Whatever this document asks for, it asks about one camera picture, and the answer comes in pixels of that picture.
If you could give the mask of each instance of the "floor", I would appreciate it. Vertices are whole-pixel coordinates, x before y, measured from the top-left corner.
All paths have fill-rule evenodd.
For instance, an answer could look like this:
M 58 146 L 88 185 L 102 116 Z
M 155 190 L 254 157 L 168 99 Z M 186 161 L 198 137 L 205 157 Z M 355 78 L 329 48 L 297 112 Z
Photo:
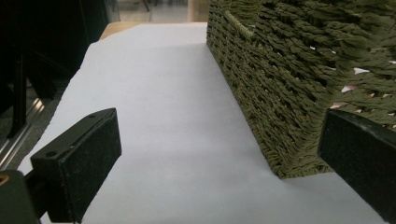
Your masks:
M 208 0 L 119 0 L 120 21 L 193 22 L 207 21 Z M 65 85 L 58 85 L 54 99 L 38 99 L 27 84 L 27 123 L 13 138 L 7 138 L 12 126 L 12 107 L 0 114 L 0 170 L 16 169 L 32 150 L 50 124 L 62 99 Z

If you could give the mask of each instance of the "woven basket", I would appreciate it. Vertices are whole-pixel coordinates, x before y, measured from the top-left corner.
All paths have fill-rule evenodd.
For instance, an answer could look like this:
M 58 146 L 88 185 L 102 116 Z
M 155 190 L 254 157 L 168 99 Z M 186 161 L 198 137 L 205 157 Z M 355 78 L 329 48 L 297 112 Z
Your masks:
M 326 109 L 396 129 L 396 1 L 212 0 L 207 45 L 280 178 L 331 169 Z

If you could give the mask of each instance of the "white sheet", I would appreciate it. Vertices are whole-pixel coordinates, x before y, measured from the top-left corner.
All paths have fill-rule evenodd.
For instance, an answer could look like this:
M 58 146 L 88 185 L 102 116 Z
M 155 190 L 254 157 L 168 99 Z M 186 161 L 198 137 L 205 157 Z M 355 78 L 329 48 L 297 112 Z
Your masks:
M 140 25 L 90 46 L 32 151 L 86 115 L 117 108 L 122 156 L 83 223 L 383 223 L 336 174 L 273 175 L 205 27 Z M 25 159 L 20 170 L 31 169 Z

